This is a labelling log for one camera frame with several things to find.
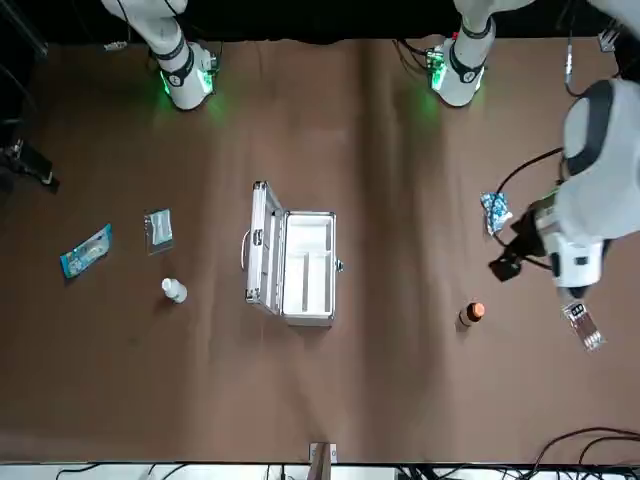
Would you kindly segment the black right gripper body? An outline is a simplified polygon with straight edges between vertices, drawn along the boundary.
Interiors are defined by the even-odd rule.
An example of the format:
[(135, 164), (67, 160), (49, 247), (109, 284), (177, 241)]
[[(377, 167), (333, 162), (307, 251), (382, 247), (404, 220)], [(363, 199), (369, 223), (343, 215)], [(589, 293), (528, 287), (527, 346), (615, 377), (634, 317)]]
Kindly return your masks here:
[(17, 175), (25, 173), (25, 167), (21, 161), (22, 146), (22, 141), (16, 141), (1, 148), (1, 166)]

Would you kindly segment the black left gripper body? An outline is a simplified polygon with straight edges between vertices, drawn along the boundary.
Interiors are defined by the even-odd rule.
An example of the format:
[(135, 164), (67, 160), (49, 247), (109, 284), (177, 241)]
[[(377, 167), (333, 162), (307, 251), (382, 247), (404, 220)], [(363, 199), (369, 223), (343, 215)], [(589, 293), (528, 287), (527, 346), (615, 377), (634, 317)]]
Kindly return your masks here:
[(524, 213), (510, 225), (515, 236), (522, 235), (525, 238), (525, 257), (523, 260), (526, 257), (543, 258), (546, 255), (541, 235), (536, 226), (538, 209), (538, 202), (529, 204)]

